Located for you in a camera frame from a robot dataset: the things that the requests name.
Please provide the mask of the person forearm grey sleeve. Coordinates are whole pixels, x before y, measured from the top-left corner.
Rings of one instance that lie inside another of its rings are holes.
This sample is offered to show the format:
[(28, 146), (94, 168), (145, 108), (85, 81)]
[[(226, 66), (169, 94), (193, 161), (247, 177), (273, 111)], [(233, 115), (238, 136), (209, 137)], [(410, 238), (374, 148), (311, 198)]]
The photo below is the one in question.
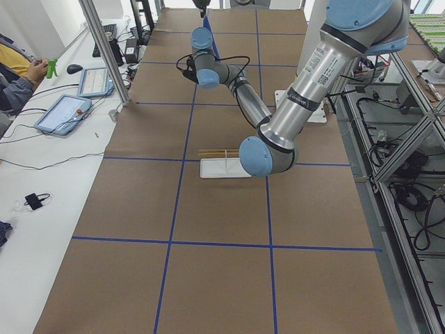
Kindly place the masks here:
[(17, 115), (33, 95), (34, 85), (24, 77), (8, 82), (1, 76), (1, 112)]

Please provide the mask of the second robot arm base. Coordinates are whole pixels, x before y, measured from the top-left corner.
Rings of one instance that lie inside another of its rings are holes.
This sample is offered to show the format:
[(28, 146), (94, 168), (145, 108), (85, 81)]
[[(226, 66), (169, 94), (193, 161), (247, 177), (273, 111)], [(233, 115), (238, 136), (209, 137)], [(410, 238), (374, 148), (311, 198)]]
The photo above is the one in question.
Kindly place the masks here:
[(442, 49), (432, 61), (412, 61), (423, 79), (432, 84), (444, 85), (444, 52), (445, 49)]

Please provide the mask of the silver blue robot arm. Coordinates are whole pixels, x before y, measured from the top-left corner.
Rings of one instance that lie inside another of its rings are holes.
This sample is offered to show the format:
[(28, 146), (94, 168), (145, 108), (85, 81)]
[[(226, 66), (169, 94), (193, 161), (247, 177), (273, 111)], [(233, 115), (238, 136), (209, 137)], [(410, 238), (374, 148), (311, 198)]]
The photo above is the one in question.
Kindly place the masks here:
[(320, 42), (271, 113), (243, 70), (216, 58), (213, 35), (199, 26), (191, 33), (195, 82), (202, 88), (225, 85), (246, 120), (257, 130), (239, 147), (245, 172), (256, 177), (293, 167), (296, 136), (328, 96), (347, 63), (364, 55), (400, 51), (407, 44), (409, 1), (328, 1), (320, 27)]

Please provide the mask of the person hand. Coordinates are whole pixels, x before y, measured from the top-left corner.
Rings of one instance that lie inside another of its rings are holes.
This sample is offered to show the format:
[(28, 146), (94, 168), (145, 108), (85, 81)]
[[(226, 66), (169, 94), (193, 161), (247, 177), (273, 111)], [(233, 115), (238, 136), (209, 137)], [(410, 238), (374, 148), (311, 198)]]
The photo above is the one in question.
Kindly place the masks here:
[(41, 82), (47, 75), (48, 60), (45, 58), (39, 58), (33, 60), (29, 65), (26, 73), (26, 78), (32, 83), (37, 84)]

